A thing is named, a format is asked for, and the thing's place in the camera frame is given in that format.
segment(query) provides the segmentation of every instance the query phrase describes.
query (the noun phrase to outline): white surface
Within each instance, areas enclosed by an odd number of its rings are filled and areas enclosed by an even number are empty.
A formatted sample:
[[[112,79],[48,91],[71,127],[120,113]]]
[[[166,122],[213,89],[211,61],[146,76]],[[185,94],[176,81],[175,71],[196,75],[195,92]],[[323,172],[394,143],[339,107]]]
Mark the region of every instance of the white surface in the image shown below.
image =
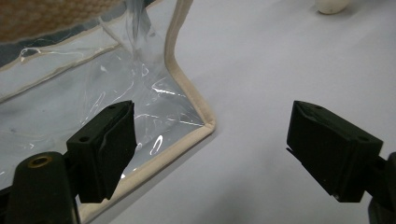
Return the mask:
[[[322,105],[396,150],[396,2],[354,0],[324,16],[313,0],[196,0],[180,66],[218,128],[93,223],[368,223],[286,151],[293,100]]]

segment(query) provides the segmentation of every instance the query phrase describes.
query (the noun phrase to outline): clear vinyl pouch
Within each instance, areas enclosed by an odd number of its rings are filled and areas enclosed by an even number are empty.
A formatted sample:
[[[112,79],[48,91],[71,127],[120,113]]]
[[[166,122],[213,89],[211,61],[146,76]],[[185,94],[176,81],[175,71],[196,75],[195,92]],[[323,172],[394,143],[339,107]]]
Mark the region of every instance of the clear vinyl pouch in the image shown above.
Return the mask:
[[[0,45],[0,189],[19,162],[65,153],[73,133],[117,102],[134,102],[138,146],[125,175],[204,125],[165,66],[176,5],[126,0],[68,30]]]

